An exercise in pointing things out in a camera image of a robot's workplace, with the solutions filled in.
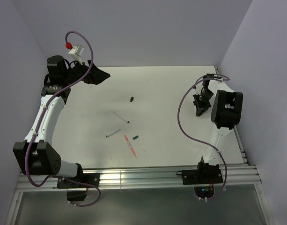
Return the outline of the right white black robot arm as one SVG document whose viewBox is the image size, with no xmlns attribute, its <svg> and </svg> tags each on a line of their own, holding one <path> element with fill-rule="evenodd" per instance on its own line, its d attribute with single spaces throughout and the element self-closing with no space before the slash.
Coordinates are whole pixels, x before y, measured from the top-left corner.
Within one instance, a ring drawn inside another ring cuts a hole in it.
<svg viewBox="0 0 287 225">
<path fill-rule="evenodd" d="M 231 89 L 228 78 L 219 74 L 206 74 L 196 82 L 201 84 L 200 92 L 193 95 L 196 116 L 211 109 L 211 122 L 214 128 L 205 154 L 198 163 L 197 180 L 205 183 L 211 178 L 221 178 L 220 162 L 227 136 L 240 122 L 243 93 Z"/>
</svg>

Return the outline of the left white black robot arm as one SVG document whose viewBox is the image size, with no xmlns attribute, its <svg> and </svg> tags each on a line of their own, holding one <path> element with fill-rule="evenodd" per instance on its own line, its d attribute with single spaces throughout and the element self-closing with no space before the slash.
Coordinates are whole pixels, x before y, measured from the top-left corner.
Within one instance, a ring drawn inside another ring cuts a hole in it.
<svg viewBox="0 0 287 225">
<path fill-rule="evenodd" d="M 85 181 L 83 169 L 78 163 L 61 159 L 52 147 L 52 138 L 59 115 L 71 92 L 70 85 L 79 79 L 86 84 L 99 85 L 110 74 L 100 70 L 91 60 L 89 65 L 78 61 L 68 62 L 60 55 L 47 59 L 48 74 L 44 78 L 41 103 L 33 126 L 23 142 L 13 147 L 20 170 L 28 177 L 48 175 L 68 178 L 73 187 L 80 187 Z"/>
</svg>

